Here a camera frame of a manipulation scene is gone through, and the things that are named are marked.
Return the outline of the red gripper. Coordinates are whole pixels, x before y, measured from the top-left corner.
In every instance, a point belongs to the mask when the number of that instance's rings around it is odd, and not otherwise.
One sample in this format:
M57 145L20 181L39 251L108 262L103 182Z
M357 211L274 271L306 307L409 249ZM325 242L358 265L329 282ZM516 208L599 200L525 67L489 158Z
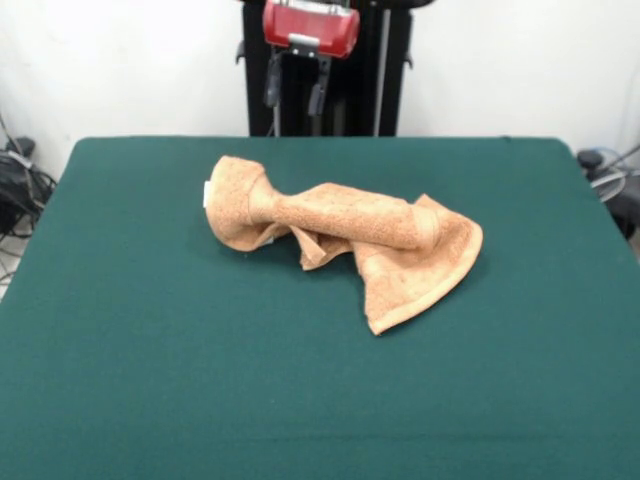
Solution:
M290 49L305 46L322 56L348 57L359 35L360 14L339 4L316 1L267 1L263 10L267 43ZM309 115L321 116L330 76L330 59L318 58L318 76L309 99ZM280 100L281 53L273 50L268 62L264 103L276 106Z

